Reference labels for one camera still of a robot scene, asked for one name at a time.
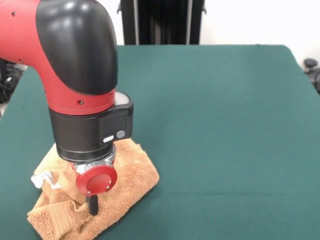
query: towel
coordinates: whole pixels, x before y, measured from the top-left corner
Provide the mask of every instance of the towel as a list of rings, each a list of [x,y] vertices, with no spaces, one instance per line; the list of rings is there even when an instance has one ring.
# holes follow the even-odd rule
[[[159,174],[145,151],[132,139],[116,141],[117,182],[98,195],[99,213],[89,214],[86,198],[78,192],[76,174],[53,145],[35,175],[50,172],[27,220],[44,240],[92,240],[116,223],[159,181]]]

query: red circular cap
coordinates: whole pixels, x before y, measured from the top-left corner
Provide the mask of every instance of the red circular cap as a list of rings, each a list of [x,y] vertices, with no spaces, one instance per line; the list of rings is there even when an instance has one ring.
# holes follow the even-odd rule
[[[115,185],[117,172],[114,167],[99,165],[90,168],[76,177],[76,187],[85,196],[92,196],[107,192]]]

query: black equipment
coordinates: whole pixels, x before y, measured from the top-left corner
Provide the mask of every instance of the black equipment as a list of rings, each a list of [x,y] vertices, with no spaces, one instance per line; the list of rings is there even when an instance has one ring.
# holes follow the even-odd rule
[[[125,45],[198,45],[205,0],[121,0]]]
[[[307,58],[304,60],[305,73],[309,77],[316,91],[320,94],[320,67],[316,67],[318,62],[315,59]]]

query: white wall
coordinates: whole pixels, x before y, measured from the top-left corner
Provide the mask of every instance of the white wall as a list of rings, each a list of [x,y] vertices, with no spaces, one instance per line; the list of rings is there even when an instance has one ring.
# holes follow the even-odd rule
[[[99,0],[108,10],[118,45],[124,44],[119,0]],[[302,66],[320,63],[320,0],[205,0],[200,44],[283,44]]]

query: table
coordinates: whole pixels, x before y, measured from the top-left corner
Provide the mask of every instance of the table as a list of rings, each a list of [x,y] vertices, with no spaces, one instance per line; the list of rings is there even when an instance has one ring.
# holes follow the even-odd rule
[[[158,185],[98,239],[320,239],[319,96],[285,46],[120,46],[118,90]],[[0,122],[0,233],[37,239],[30,177],[54,143],[28,68]]]

